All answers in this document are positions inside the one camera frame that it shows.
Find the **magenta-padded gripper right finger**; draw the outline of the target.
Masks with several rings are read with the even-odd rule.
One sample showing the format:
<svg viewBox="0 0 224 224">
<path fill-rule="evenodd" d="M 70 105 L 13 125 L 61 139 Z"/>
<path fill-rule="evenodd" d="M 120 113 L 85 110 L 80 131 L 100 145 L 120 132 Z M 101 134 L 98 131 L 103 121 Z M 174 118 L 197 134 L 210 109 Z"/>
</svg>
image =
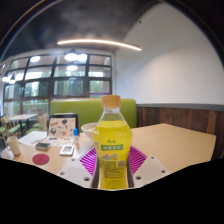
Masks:
<svg viewBox="0 0 224 224">
<path fill-rule="evenodd" d="M 143 187 L 168 174 L 168 170 L 155 156 L 147 156 L 134 146 L 130 148 L 127 168 L 130 188 Z"/>
</svg>

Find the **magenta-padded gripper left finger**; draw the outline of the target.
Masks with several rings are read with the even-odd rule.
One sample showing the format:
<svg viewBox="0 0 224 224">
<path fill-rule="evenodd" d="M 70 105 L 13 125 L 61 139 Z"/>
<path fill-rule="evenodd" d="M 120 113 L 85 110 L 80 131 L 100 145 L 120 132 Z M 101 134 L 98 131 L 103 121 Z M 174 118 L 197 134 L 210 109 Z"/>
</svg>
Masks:
<svg viewBox="0 0 224 224">
<path fill-rule="evenodd" d="M 79 158 L 70 159 L 58 172 L 58 176 L 84 188 L 97 189 L 99 164 L 94 148 Z"/>
</svg>

